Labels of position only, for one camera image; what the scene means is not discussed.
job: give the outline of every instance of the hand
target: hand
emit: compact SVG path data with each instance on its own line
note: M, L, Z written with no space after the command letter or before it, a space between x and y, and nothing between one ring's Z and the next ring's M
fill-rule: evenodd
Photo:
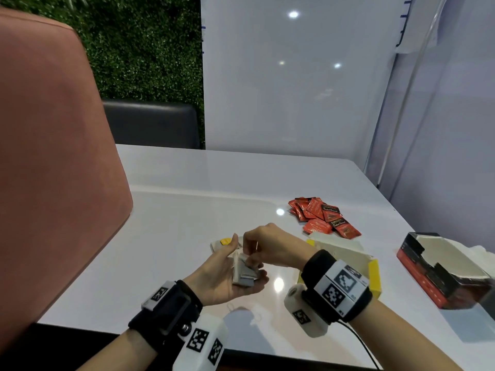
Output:
M201 267L183 279L204 306L218 305L243 295L259 293L268 282L266 271L261 269L261 278L254 281L254 286L232 285L234 261L228 256L237 247L238 236L234 233L228 245L211 255Z
M250 255L246 260L250 266L269 263L302 271L317 250L302 239L270 223L244 233L243 251L244 254Z

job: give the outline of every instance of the white wall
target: white wall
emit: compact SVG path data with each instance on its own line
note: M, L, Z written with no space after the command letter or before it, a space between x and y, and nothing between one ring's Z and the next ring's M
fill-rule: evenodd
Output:
M207 149L364 168L403 1L201 0Z
M416 230L493 252L494 15L495 0L447 1L439 45L425 55L380 188ZM393 69L367 169L374 183L415 59L400 55Z

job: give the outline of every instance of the forearm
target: forearm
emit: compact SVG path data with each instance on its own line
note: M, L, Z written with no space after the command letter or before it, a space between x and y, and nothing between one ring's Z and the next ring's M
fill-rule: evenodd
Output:
M373 299L349 323L385 371L462 371L403 318Z
M127 330L78 371L144 371L157 352L134 330Z

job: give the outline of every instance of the person's left hand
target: person's left hand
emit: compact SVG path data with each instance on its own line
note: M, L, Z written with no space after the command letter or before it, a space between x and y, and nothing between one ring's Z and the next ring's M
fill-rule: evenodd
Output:
M254 281L254 286L232 285L234 261L228 256L237 246L238 236L234 233L228 245L213 253L201 267L183 279L204 306L218 305L243 295L259 293L268 282L266 271L261 269L261 277Z

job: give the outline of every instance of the person's right hand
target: person's right hand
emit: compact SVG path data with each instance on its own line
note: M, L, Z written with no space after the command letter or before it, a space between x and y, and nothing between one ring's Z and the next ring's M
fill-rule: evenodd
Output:
M301 271L317 251L302 239L281 230L273 223L244 233L243 246L244 254L250 255L246 260L250 266L268 263Z

